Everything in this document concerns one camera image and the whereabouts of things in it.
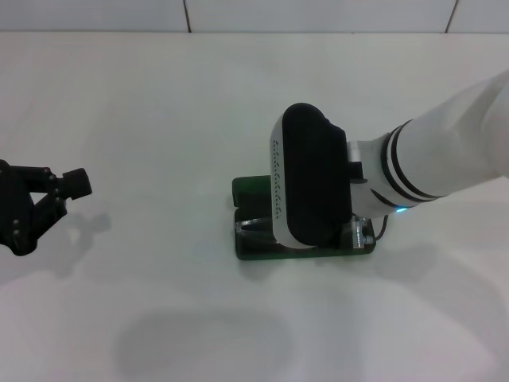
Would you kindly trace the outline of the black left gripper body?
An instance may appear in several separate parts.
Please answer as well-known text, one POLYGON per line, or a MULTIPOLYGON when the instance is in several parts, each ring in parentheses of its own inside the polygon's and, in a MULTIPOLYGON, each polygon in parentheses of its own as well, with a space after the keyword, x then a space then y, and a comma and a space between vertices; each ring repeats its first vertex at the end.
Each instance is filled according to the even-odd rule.
POLYGON ((15 255, 28 255, 37 247, 31 227, 33 206, 21 175, 1 160, 1 244, 15 255))

